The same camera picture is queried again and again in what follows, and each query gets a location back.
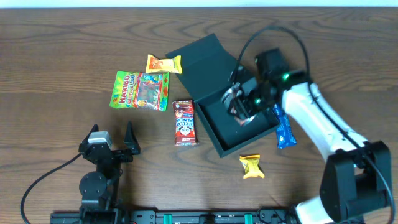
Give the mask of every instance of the red snack box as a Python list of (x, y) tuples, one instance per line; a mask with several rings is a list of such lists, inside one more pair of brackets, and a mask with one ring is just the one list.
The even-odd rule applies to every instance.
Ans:
[(174, 101), (175, 146), (193, 146), (197, 143), (193, 125), (193, 101)]

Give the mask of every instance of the yellow candy wrapper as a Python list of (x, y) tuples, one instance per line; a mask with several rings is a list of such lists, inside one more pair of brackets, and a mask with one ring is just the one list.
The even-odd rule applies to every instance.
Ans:
[(162, 59), (159, 60), (153, 55), (148, 55), (146, 73), (152, 72), (173, 72), (182, 73), (181, 67), (181, 55), (176, 56), (173, 59)]
[(264, 178), (264, 174), (261, 172), (259, 168), (259, 160), (260, 155), (251, 155), (251, 156), (241, 156), (239, 158), (244, 168), (244, 176), (243, 179), (249, 177), (261, 177)]

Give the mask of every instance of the blue wrapper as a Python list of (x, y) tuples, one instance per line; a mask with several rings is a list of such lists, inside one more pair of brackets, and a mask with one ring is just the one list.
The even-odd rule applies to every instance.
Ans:
[(282, 107), (278, 103), (274, 105), (272, 110), (280, 123), (279, 128), (276, 129), (278, 149), (297, 145), (297, 141), (293, 136), (292, 129), (290, 128), (289, 118), (285, 114), (285, 111), (282, 110)]

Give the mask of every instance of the wooden surface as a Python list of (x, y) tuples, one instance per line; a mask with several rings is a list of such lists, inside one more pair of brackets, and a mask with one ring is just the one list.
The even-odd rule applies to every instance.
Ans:
[[(174, 74), (166, 112), (109, 107), (116, 71), (144, 71), (147, 54), (164, 57), (215, 33), (237, 57), (267, 24), (295, 30), (332, 107), (370, 141), (390, 147), (396, 190), (397, 9), (12, 9), (0, 10), (0, 223), (22, 223), (26, 188), (75, 156), (95, 123), (117, 147), (127, 121), (133, 123), (142, 154), (123, 165), (119, 194), (130, 207), (257, 209), (316, 196), (325, 163), (292, 119), (297, 146), (278, 150), (272, 133), (220, 159), (198, 118), (200, 144), (173, 146), (171, 102), (189, 98)], [(297, 44), (273, 32), (253, 42), (244, 64), (254, 70), (254, 55), (277, 46), (303, 68)], [(266, 178), (242, 179), (239, 154), (252, 153), (261, 155)], [(53, 211), (78, 210), (79, 181), (94, 169), (79, 158), (41, 181), (25, 205), (30, 221), (48, 223)], [(384, 223), (388, 214), (388, 208), (374, 212), (367, 222)]]

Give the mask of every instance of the open box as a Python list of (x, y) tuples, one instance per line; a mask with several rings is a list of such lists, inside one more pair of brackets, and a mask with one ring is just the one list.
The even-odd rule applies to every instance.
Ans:
[[(183, 73), (177, 74), (195, 102), (195, 111), (220, 157), (275, 131), (279, 122), (271, 110), (258, 114), (253, 121), (240, 126), (226, 111), (221, 97), (232, 83), (228, 81), (236, 59), (220, 44), (216, 35), (208, 35), (194, 43), (166, 54), (182, 56)], [(252, 77), (246, 70), (246, 79)]]

